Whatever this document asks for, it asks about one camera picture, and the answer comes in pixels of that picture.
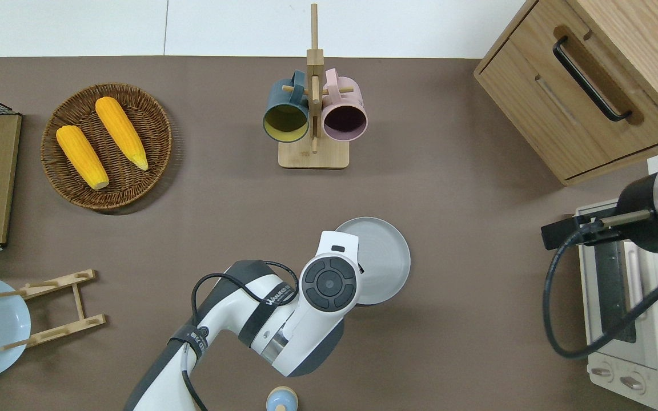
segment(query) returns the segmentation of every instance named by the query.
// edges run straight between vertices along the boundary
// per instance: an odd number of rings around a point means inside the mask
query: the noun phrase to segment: white wall
[[[524,0],[0,0],[0,57],[480,58]]]

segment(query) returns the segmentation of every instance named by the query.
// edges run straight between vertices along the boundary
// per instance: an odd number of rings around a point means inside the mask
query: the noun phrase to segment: black drawer handle
[[[628,110],[624,114],[617,114],[616,112],[613,111],[613,109],[608,105],[608,103],[605,102],[603,97],[596,91],[595,88],[593,88],[593,85],[590,84],[587,78],[583,75],[583,73],[580,72],[580,70],[575,67],[575,65],[571,62],[570,58],[565,54],[565,52],[562,50],[562,44],[567,41],[567,36],[563,36],[561,39],[558,40],[558,42],[555,43],[555,47],[553,47],[553,54],[555,57],[558,59],[558,62],[561,63],[562,67],[567,70],[567,72],[570,74],[572,79],[575,80],[575,83],[577,83],[580,88],[585,91],[586,94],[588,94],[588,97],[593,101],[593,103],[598,107],[599,110],[603,113],[603,115],[606,116],[607,119],[611,120],[612,122],[619,122],[620,120],[626,119],[626,117],[629,117],[631,115],[631,110]]]

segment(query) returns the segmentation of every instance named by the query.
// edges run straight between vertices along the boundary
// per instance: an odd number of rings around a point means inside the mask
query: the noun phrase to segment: pink mug
[[[324,88],[329,91],[329,96],[322,99],[324,133],[337,141],[356,140],[367,130],[367,112],[360,86],[351,78],[338,77],[336,68],[327,70],[326,78]],[[349,87],[354,91],[339,92],[340,88]]]

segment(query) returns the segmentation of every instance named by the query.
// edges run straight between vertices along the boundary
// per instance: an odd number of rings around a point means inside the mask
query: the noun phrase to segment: cabinet drawer
[[[558,179],[578,182],[658,151],[658,106],[619,62],[618,50],[565,0],[525,7],[476,75]],[[625,118],[609,119],[605,107]]]
[[[489,94],[558,179],[608,161],[585,128],[550,99],[547,85],[514,44],[504,45],[483,75]]]

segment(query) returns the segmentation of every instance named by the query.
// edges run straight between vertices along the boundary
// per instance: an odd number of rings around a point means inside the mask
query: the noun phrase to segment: wicker basket
[[[112,96],[141,138],[149,169],[142,171],[121,153],[100,122],[95,102]],[[57,143],[55,133],[65,125],[83,130],[98,154],[109,183],[101,190],[92,190],[70,164]],[[97,211],[113,210],[141,198],[164,174],[172,152],[172,128],[166,112],[154,97],[128,84],[97,84],[78,91],[53,112],[42,135],[40,158],[45,175],[63,198],[77,206]]]

